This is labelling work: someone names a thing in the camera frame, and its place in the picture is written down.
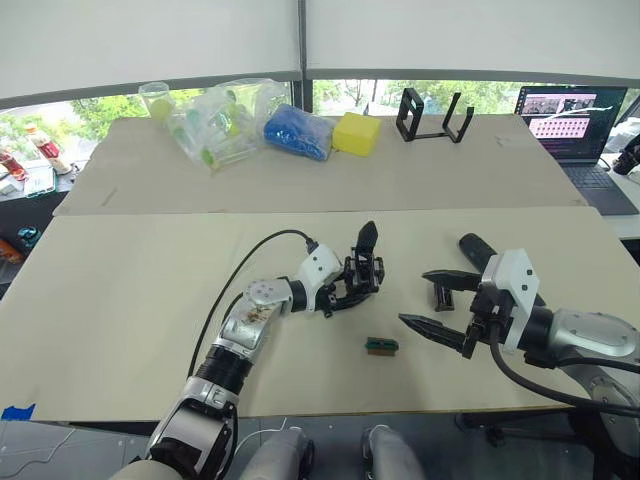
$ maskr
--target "plastic bag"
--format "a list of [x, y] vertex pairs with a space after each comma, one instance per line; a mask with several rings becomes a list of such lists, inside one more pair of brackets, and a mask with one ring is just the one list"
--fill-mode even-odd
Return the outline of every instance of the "plastic bag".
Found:
[[217, 170], [263, 148], [264, 124], [287, 100], [284, 85], [270, 79], [221, 83], [175, 110], [166, 126], [194, 163]]
[[291, 105], [280, 105], [264, 126], [267, 143], [315, 160], [326, 160], [331, 151], [335, 122]]

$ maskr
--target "black plastic part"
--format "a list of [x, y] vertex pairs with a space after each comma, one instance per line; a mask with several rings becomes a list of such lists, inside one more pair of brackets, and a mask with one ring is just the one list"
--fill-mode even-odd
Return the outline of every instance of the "black plastic part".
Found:
[[500, 427], [489, 427], [484, 431], [484, 437], [487, 442], [494, 448], [504, 447], [506, 440], [504, 439], [504, 432]]
[[[225, 451], [227, 448], [227, 443], [231, 438], [231, 433], [232, 433], [231, 429], [227, 425], [222, 426], [222, 429], [220, 430], [220, 434], [218, 435], [216, 442], [213, 444], [213, 446], [211, 447], [211, 450], [209, 451], [209, 456], [207, 457], [207, 460], [204, 463], [204, 467], [202, 468], [200, 475], [198, 475], [198, 477], [196, 478], [202, 479], [202, 480], [205, 480], [205, 479], [208, 480], [211, 478], [220, 478], [220, 479], [224, 478], [226, 472], [221, 473], [220, 476], [218, 476], [218, 472], [220, 471], [222, 460], [225, 457]], [[233, 435], [237, 439], [237, 431], [233, 432]], [[229, 455], [233, 456], [235, 454], [235, 449], [236, 449], [236, 446], [232, 445]]]
[[183, 478], [195, 478], [195, 465], [200, 458], [200, 450], [178, 439], [165, 437], [149, 450], [151, 458], [173, 468]]
[[378, 229], [373, 221], [365, 223], [364, 227], [358, 233], [358, 242], [356, 243], [356, 253], [373, 254], [373, 248], [378, 241]]
[[[400, 100], [400, 107], [398, 108], [398, 116], [396, 118], [396, 127], [400, 131], [400, 135], [402, 135], [404, 141], [411, 142], [415, 139], [421, 138], [449, 137], [453, 143], [460, 143], [467, 131], [467, 128], [469, 127], [469, 124], [471, 123], [474, 112], [473, 107], [467, 107], [466, 117], [462, 123], [462, 127], [458, 130], [458, 133], [454, 133], [449, 128], [449, 121], [455, 111], [460, 95], [460, 92], [456, 92], [453, 95], [453, 99], [449, 105], [449, 110], [447, 110], [447, 114], [442, 122], [443, 132], [416, 135], [418, 126], [420, 125], [420, 119], [422, 118], [422, 113], [424, 111], [424, 102], [413, 88], [405, 88], [402, 92], [402, 99]], [[411, 126], [407, 129], [404, 122], [408, 118], [409, 112], [411, 112], [413, 119], [411, 120]]]
[[210, 381], [236, 395], [249, 375], [251, 362], [225, 348], [212, 345], [196, 376]]
[[384, 263], [382, 258], [373, 256], [377, 240], [375, 223], [367, 222], [360, 229], [356, 246], [351, 248], [351, 256], [344, 260], [342, 274], [336, 279], [344, 281], [347, 291], [344, 297], [335, 296], [335, 283], [318, 290], [316, 310], [322, 310], [325, 317], [330, 317], [335, 311], [358, 305], [380, 289], [384, 280]]
[[304, 480], [309, 478], [309, 474], [313, 469], [313, 463], [316, 460], [316, 446], [313, 440], [309, 440], [307, 446], [304, 448], [302, 459], [298, 465], [298, 480]]
[[422, 274], [422, 278], [451, 290], [475, 292], [480, 284], [479, 273], [460, 270], [431, 270]]
[[462, 352], [465, 334], [445, 327], [441, 322], [427, 317], [401, 313], [398, 318], [411, 330], [418, 332], [428, 340]]
[[443, 287], [439, 283], [434, 283], [433, 293], [436, 300], [436, 312], [451, 312], [455, 310], [451, 289]]
[[[418, 131], [423, 111], [424, 102], [422, 98], [420, 98], [420, 95], [418, 95], [413, 88], [405, 88], [402, 92], [400, 108], [398, 109], [398, 116], [396, 118], [396, 127], [405, 142], [411, 142], [416, 138], [416, 132]], [[409, 116], [409, 112], [411, 112], [413, 119], [411, 120], [411, 126], [407, 129], [404, 122]]]
[[602, 422], [602, 415], [593, 411], [576, 410], [569, 412], [568, 417], [573, 431], [593, 452], [593, 478], [610, 479], [613, 474], [621, 480], [640, 478], [640, 459], [618, 450]]
[[300, 280], [289, 282], [293, 299], [291, 300], [291, 311], [301, 312], [307, 308], [307, 293]]
[[525, 352], [543, 352], [549, 345], [549, 330], [553, 323], [553, 312], [544, 307], [533, 307], [531, 316], [518, 343]]
[[466, 340], [462, 355], [471, 358], [477, 342], [489, 344], [490, 324], [500, 324], [500, 343], [504, 343], [507, 332], [511, 328], [511, 311], [514, 301], [509, 292], [501, 290], [498, 298], [493, 298], [492, 293], [487, 292], [480, 286], [478, 293], [471, 302], [471, 312], [473, 318], [467, 327]]
[[[484, 272], [484, 269], [487, 268], [489, 259], [498, 253], [475, 233], [467, 233], [464, 235], [458, 241], [458, 247], [460, 247], [464, 256], [467, 257], [467, 260], [471, 262], [471, 265], [473, 265], [480, 273]], [[546, 305], [540, 295], [536, 295], [536, 299], [533, 304], [539, 307], [544, 307]]]

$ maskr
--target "laptop keyboard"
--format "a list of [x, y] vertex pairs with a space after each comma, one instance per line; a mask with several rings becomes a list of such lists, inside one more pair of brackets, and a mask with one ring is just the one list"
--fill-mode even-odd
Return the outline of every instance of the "laptop keyboard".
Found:
[[564, 173], [578, 188], [610, 188], [614, 185], [600, 167], [562, 167]]

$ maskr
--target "cable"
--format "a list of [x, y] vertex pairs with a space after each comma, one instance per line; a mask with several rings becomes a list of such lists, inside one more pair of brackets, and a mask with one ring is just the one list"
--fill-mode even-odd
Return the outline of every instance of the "cable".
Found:
[[229, 456], [227, 457], [227, 461], [222, 467], [222, 470], [218, 471], [218, 475], [216, 475], [216, 480], [222, 480], [225, 475], [229, 472], [229, 468], [231, 467], [231, 462], [233, 461], [233, 457], [235, 457], [236, 452], [236, 444], [238, 443], [238, 409], [233, 409], [233, 436], [231, 440], [231, 450], [229, 450]]
[[247, 440], [249, 440], [251, 437], [255, 436], [255, 435], [259, 435], [261, 433], [267, 433], [267, 432], [281, 432], [284, 430], [284, 426], [287, 424], [287, 417], [284, 417], [284, 420], [282, 422], [282, 426], [279, 429], [275, 429], [275, 428], [267, 428], [264, 430], [258, 430], [256, 432], [252, 432], [249, 435], [247, 435], [246, 437], [244, 437], [240, 443], [238, 444], [238, 446], [236, 447], [236, 454], [238, 453], [238, 450], [240, 450], [240, 448], [242, 448], [242, 446], [246, 443]]
[[279, 237], [280, 235], [286, 235], [286, 234], [300, 235], [302, 238], [304, 238], [304, 241], [307, 243], [307, 251], [309, 251], [309, 252], [311, 252], [311, 250], [313, 250], [318, 245], [306, 233], [304, 233], [304, 232], [302, 232], [300, 230], [287, 229], [287, 230], [280, 230], [278, 232], [272, 233], [271, 235], [269, 235], [269, 236], [263, 238], [262, 240], [260, 240], [258, 243], [255, 244], [255, 246], [251, 250], [249, 250], [249, 253], [247, 253], [244, 256], [244, 258], [238, 264], [238, 266], [233, 271], [231, 276], [227, 279], [227, 283], [224, 284], [224, 287], [222, 287], [222, 290], [220, 290], [220, 294], [218, 295], [218, 298], [216, 298], [216, 301], [213, 303], [213, 306], [211, 307], [211, 310], [209, 310], [209, 314], [207, 315], [207, 319], [205, 320], [204, 325], [202, 326], [202, 330], [200, 331], [200, 336], [198, 337], [198, 341], [196, 342], [196, 346], [195, 346], [195, 349], [193, 351], [193, 355], [191, 357], [191, 363], [189, 364], [189, 372], [188, 372], [187, 377], [190, 377], [191, 375], [193, 375], [193, 372], [194, 372], [194, 370], [196, 368], [196, 361], [198, 360], [198, 354], [200, 353], [200, 347], [202, 346], [202, 341], [204, 340], [204, 336], [207, 333], [207, 329], [209, 328], [209, 324], [211, 323], [211, 319], [213, 318], [213, 314], [215, 313], [216, 309], [218, 308], [218, 305], [220, 304], [220, 301], [222, 300], [222, 297], [224, 296], [224, 294], [227, 292], [227, 289], [231, 285], [231, 282], [233, 282], [233, 280], [238, 275], [238, 272], [240, 271], [240, 269], [244, 266], [244, 264], [247, 262], [247, 260], [249, 260], [249, 258], [251, 258], [251, 255], [253, 255], [256, 250], [258, 250], [262, 245], [267, 243], [269, 240], [271, 240], [271, 239], [273, 239], [275, 237]]
[[597, 365], [599, 367], [615, 368], [617, 370], [640, 374], [640, 365], [631, 365], [630, 363], [610, 360], [608, 358], [565, 358], [564, 360], [556, 362], [556, 366], [558, 367], [567, 367], [569, 365]]
[[53, 456], [56, 454], [56, 452], [60, 449], [60, 447], [62, 447], [67, 440], [69, 440], [69, 438], [71, 438], [71, 435], [73, 435], [73, 433], [76, 431], [76, 429], [72, 429], [66, 437], [64, 437], [62, 439], [62, 441], [60, 443], [58, 443], [58, 445], [56, 445], [55, 447], [53, 447], [53, 450], [51, 450], [51, 453], [49, 454], [49, 456], [47, 457], [46, 460], [29, 460], [27, 463], [23, 464], [18, 470], [16, 470], [15, 473], [12, 473], [11, 475], [0, 475], [0, 478], [13, 478], [16, 477], [18, 475], [20, 475], [20, 473], [22, 472], [22, 470], [24, 470], [25, 468], [27, 468], [28, 465], [32, 465], [34, 463], [41, 463], [43, 465], [46, 465], [47, 463], [49, 463], [52, 459]]
[[602, 157], [600, 157], [600, 161], [601, 161], [602, 163], [604, 163], [604, 164], [607, 166], [607, 168], [603, 168], [603, 170], [604, 170], [605, 172], [609, 172], [609, 171], [611, 171], [611, 165], [609, 165], [609, 162], [607, 162], [607, 161], [606, 161], [604, 158], [602, 158]]
[[375, 432], [377, 429], [379, 428], [388, 428], [389, 430], [391, 430], [391, 427], [389, 425], [385, 425], [383, 423], [379, 423], [378, 425], [376, 425], [375, 427], [373, 427], [370, 431], [369, 431], [369, 435], [367, 435], [367, 438], [369, 440], [369, 445], [371, 445], [371, 435], [373, 435], [373, 432]]
[[552, 390], [524, 378], [520, 374], [511, 370], [511, 368], [504, 361], [504, 358], [502, 358], [502, 354], [500, 353], [500, 345], [498, 343], [499, 338], [500, 324], [494, 322], [491, 325], [491, 330], [489, 333], [489, 346], [491, 348], [491, 356], [493, 357], [493, 361], [496, 363], [502, 373], [504, 373], [507, 377], [509, 377], [512, 381], [514, 381], [521, 387], [524, 387], [527, 390], [531, 390], [532, 392], [537, 393], [538, 395], [542, 395], [543, 397], [550, 398], [551, 400], [555, 400], [557, 402], [566, 403], [568, 405], [573, 405], [574, 407], [596, 409], [603, 413], [610, 413], [613, 415], [621, 415], [625, 417], [640, 417], [640, 408], [630, 407], [628, 405], [605, 404], [582, 397], [576, 397], [575, 395], [569, 395], [568, 393]]
[[239, 293], [238, 295], [235, 296], [235, 298], [233, 300], [231, 300], [231, 303], [229, 304], [229, 306], [227, 307], [227, 309], [224, 311], [224, 317], [223, 318], [228, 318], [229, 315], [231, 315], [231, 310], [233, 310], [233, 307], [236, 306], [236, 303], [238, 303], [238, 300], [240, 300], [242, 298], [242, 293]]

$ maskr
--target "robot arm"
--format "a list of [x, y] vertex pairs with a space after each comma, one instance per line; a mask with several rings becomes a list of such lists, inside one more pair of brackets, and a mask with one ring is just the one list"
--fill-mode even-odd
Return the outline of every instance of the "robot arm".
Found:
[[[498, 367], [521, 386], [554, 400], [595, 408], [618, 449], [640, 452], [640, 333], [625, 321], [600, 313], [534, 306], [539, 281], [524, 250], [491, 257], [482, 275], [435, 270], [424, 275], [454, 290], [472, 290], [473, 317], [465, 333], [435, 320], [401, 314], [400, 319], [429, 340], [471, 358], [477, 342], [487, 343]], [[576, 380], [591, 400], [534, 384], [512, 371], [502, 350], [525, 352], [525, 361], [541, 368], [560, 368]]]
[[[382, 260], [373, 256], [376, 240], [375, 224], [369, 222], [352, 249], [357, 252], [355, 258], [347, 257], [344, 267], [329, 247], [320, 244], [292, 280], [251, 283], [225, 318], [204, 362], [158, 423], [145, 460], [125, 467], [112, 479], [224, 477], [236, 448], [238, 395], [258, 360], [269, 326], [291, 312], [323, 310], [330, 316], [377, 292], [384, 269]], [[335, 282], [340, 280], [345, 282], [343, 298], [335, 296]]]

